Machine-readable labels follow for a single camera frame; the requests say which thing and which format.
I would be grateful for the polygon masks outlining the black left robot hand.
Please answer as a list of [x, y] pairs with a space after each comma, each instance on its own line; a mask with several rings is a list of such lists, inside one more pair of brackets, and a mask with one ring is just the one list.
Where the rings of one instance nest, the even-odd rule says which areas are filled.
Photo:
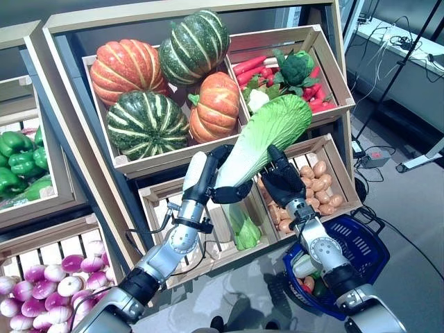
[[223, 144], [209, 153], [199, 151], [193, 156], [184, 180], [181, 209], [186, 204], [204, 206], [209, 199], [218, 204], [234, 204], [247, 197], [253, 186], [252, 180], [237, 186], [216, 186], [218, 170], [233, 148], [232, 144]]

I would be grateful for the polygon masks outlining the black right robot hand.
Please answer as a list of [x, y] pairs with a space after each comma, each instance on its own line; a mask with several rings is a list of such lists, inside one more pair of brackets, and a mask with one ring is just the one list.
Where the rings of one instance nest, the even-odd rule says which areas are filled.
[[306, 186], [296, 168], [275, 145], [269, 145], [267, 152], [271, 161], [260, 172], [267, 192], [281, 208], [302, 209], [306, 206]]

